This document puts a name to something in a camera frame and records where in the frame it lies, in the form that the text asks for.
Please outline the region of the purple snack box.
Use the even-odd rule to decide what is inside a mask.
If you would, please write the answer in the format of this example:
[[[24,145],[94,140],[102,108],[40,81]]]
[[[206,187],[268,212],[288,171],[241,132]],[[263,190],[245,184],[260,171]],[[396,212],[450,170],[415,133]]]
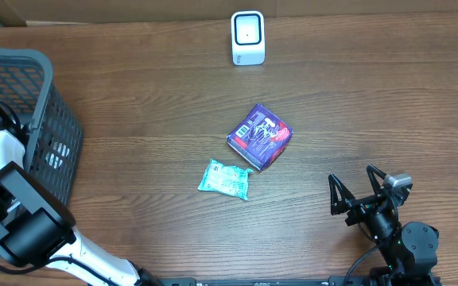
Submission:
[[[261,103],[227,135],[227,143],[259,171],[268,168],[285,150],[293,129]]]

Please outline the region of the teal tissue packet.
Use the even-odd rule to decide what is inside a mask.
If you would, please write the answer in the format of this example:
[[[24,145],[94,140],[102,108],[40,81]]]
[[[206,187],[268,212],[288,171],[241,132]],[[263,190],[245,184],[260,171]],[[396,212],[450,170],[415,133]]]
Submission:
[[[224,165],[210,159],[198,186],[199,191],[218,192],[242,200],[248,200],[249,176],[252,169],[242,169],[234,165]]]

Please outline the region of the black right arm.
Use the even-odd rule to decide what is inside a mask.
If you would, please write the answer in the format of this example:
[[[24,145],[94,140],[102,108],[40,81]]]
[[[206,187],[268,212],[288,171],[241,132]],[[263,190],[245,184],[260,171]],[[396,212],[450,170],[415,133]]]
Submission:
[[[398,208],[407,200],[413,179],[406,173],[391,175],[373,164],[366,167],[373,194],[357,199],[335,175],[328,176],[332,215],[343,215],[347,226],[357,225],[375,245],[358,258],[344,276],[331,276],[328,285],[430,285],[441,284],[432,269],[437,265],[439,231],[423,222],[401,224]],[[355,269],[372,253],[380,252],[386,264],[366,276]]]

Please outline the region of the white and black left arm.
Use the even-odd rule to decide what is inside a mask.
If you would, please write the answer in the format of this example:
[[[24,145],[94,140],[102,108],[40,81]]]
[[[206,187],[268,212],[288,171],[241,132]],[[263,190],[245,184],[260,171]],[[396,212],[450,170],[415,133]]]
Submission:
[[[65,205],[23,169],[24,138],[16,114],[0,106],[0,271],[21,275],[48,267],[89,285],[158,285],[79,232]]]

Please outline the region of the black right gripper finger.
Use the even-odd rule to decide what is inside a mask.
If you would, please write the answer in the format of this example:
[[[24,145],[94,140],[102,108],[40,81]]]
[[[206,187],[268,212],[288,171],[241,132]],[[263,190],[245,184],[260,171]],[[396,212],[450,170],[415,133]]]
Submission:
[[[331,215],[340,215],[348,212],[355,201],[353,194],[334,174],[328,176],[330,189],[330,211]]]
[[[371,187],[376,196],[385,197],[388,193],[388,186],[386,182],[387,174],[375,167],[373,164],[369,164],[366,167],[366,172],[371,182]]]

